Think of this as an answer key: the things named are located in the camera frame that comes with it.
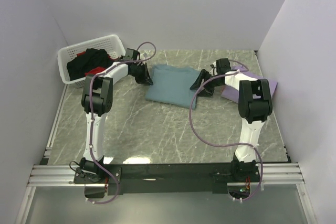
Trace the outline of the blue t shirt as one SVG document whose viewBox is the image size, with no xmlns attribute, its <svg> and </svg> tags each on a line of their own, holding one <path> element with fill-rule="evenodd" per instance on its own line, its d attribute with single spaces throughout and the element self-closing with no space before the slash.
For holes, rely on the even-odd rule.
<svg viewBox="0 0 336 224">
<path fill-rule="evenodd" d="M 148 88 L 145 99 L 194 109 L 196 107 L 196 100 L 193 98 L 195 91 L 190 87 L 199 74 L 200 71 L 191 67 L 155 65 L 152 67 L 151 75 L 153 85 Z"/>
</svg>

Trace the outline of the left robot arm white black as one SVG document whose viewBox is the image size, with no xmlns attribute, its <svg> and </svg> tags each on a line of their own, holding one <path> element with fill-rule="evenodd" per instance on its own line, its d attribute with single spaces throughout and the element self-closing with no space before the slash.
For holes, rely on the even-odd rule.
<svg viewBox="0 0 336 224">
<path fill-rule="evenodd" d="M 127 76 L 132 76 L 138 84 L 151 86 L 153 81 L 146 64 L 149 59 L 146 54 L 141 55 L 138 49 L 128 48 L 111 66 L 86 76 L 81 99 L 86 114 L 86 145 L 83 157 L 77 164 L 75 183 L 109 181 L 110 175 L 103 163 L 103 133 L 113 105 L 113 86 Z"/>
</svg>

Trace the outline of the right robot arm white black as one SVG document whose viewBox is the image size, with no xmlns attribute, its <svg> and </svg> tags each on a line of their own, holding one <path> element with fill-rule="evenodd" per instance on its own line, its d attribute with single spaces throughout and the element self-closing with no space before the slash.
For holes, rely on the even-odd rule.
<svg viewBox="0 0 336 224">
<path fill-rule="evenodd" d="M 211 97 L 216 87 L 227 86 L 238 91 L 238 113 L 242 119 L 239 142 L 226 144 L 236 147 L 231 161 L 230 175 L 241 182 L 257 171 L 256 162 L 261 160 L 257 146 L 264 123 L 272 114 L 272 99 L 267 79 L 256 79 L 246 75 L 246 65 L 227 58 L 216 60 L 211 71 L 202 69 L 190 86 L 197 96 Z"/>
</svg>

